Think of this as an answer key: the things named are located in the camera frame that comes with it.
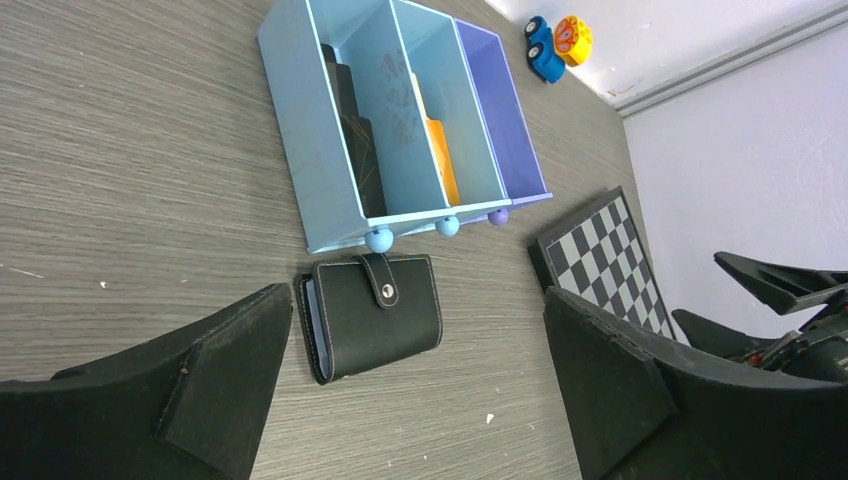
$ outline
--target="purple ball foot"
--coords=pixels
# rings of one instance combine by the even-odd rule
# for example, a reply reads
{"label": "purple ball foot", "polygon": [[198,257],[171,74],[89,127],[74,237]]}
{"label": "purple ball foot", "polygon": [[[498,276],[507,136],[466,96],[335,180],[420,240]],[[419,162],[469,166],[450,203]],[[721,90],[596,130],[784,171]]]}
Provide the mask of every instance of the purple ball foot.
{"label": "purple ball foot", "polygon": [[489,223],[495,226],[501,226],[509,220],[509,210],[501,208],[489,213]]}

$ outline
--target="checkered board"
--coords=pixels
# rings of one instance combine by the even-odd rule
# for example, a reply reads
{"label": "checkered board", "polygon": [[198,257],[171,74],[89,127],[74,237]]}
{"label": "checkered board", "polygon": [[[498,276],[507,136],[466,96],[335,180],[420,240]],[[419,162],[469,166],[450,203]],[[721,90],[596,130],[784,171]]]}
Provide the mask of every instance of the checkered board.
{"label": "checkered board", "polygon": [[676,340],[632,218],[619,187],[539,237],[531,259],[543,288],[564,288]]}

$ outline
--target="black square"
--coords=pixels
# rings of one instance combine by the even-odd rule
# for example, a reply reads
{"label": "black square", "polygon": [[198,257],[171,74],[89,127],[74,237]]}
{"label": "black square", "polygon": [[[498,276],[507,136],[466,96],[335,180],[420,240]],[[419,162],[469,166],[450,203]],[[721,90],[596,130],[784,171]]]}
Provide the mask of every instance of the black square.
{"label": "black square", "polygon": [[592,284],[592,290],[595,292],[595,298],[598,299],[598,306],[603,308],[607,303],[609,303],[609,294],[607,293],[606,287],[604,287],[604,282],[600,278],[595,280],[595,283]]}
{"label": "black square", "polygon": [[627,277],[627,288],[630,290],[630,298],[635,302],[639,298],[639,289],[636,287],[636,279],[632,276]]}
{"label": "black square", "polygon": [[624,318],[627,315],[627,310],[624,309],[624,302],[621,301],[620,293],[615,292],[612,298],[610,298],[610,303],[612,303],[612,310],[618,318]]}
{"label": "black square", "polygon": [[668,320],[665,316],[665,310],[663,310],[662,302],[660,302],[659,298],[657,299],[657,302],[654,303],[654,311],[657,312],[657,318],[660,320],[660,325]]}
{"label": "black square", "polygon": [[646,281],[652,278],[651,270],[648,268],[648,259],[644,255],[642,255],[642,261],[639,262],[639,271],[642,272],[642,278]]}
{"label": "black square", "polygon": [[582,227],[577,227],[571,232],[571,236],[574,237],[574,245],[577,246],[577,253],[582,257],[589,253],[589,241],[586,240],[586,234],[583,233]]}
{"label": "black square", "polygon": [[610,211],[610,215],[612,216],[612,223],[618,225],[621,223],[621,215],[618,214],[618,209],[615,208],[615,202],[607,205],[607,210]]}
{"label": "black square", "polygon": [[607,227],[604,226],[604,219],[599,214],[592,217],[592,225],[595,226],[595,231],[598,232],[598,238],[607,236]]}
{"label": "black square", "polygon": [[625,315],[625,320],[627,320],[630,323],[635,323],[636,325],[639,325],[639,326],[642,325],[642,319],[639,318],[639,314],[636,313],[636,307],[635,306],[631,307],[630,311],[627,312],[627,315]]}
{"label": "black square", "polygon": [[645,307],[647,307],[648,305],[654,304],[654,302],[651,301],[651,296],[648,295],[648,289],[647,288],[642,290],[641,296],[642,296],[642,303],[645,304]]}
{"label": "black square", "polygon": [[621,271],[621,265],[618,264],[617,260],[613,260],[610,263],[610,272],[612,272],[612,279],[615,281],[616,285],[624,285],[624,272]]}
{"label": "black square", "polygon": [[568,270],[568,260],[565,259],[565,252],[562,251],[562,246],[559,243],[548,247],[548,256],[551,257],[551,265],[553,265],[557,277]]}
{"label": "black square", "polygon": [[624,256],[627,257],[627,263],[630,264],[630,270],[636,270],[636,255],[633,253],[633,249],[631,247],[626,247],[624,249]]}
{"label": "black square", "polygon": [[624,246],[621,244],[621,239],[618,238],[618,234],[611,234],[609,236],[610,242],[612,242],[612,249],[615,253],[621,253],[624,249]]}
{"label": "black square", "polygon": [[603,272],[609,267],[609,261],[607,261],[607,256],[604,254],[604,247],[601,244],[595,245],[595,248],[592,249],[592,256],[595,257],[595,264],[598,265],[598,272]]}
{"label": "black square", "polygon": [[632,242],[636,240],[636,230],[633,228],[633,220],[629,218],[624,219],[624,230],[627,232],[627,238]]}
{"label": "black square", "polygon": [[579,292],[583,293],[588,289],[591,284],[589,283],[589,276],[586,275],[586,269],[583,267],[583,264],[578,262],[571,266],[571,273],[574,275],[574,281],[577,283],[577,289]]}

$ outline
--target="black wallet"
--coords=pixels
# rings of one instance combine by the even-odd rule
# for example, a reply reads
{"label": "black wallet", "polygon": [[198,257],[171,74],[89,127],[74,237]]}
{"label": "black wallet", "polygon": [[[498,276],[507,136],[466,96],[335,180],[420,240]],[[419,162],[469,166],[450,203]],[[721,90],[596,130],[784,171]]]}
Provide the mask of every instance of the black wallet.
{"label": "black wallet", "polygon": [[321,385],[431,350],[442,340],[427,255],[316,262],[298,290],[309,364]]}

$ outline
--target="gray wooden table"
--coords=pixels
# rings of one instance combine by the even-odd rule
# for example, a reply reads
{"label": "gray wooden table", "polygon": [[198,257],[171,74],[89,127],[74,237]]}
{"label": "gray wooden table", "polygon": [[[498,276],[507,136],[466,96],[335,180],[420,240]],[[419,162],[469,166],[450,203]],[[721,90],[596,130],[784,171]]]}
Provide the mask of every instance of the gray wooden table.
{"label": "gray wooden table", "polygon": [[[319,387],[295,318],[254,479],[579,476],[525,246],[619,184],[641,220],[621,119],[571,77],[542,84],[483,0],[421,3],[501,33],[555,197],[396,241],[434,259],[435,351]],[[2,2],[0,379],[48,378],[352,252],[305,251],[256,42],[270,6]]]}

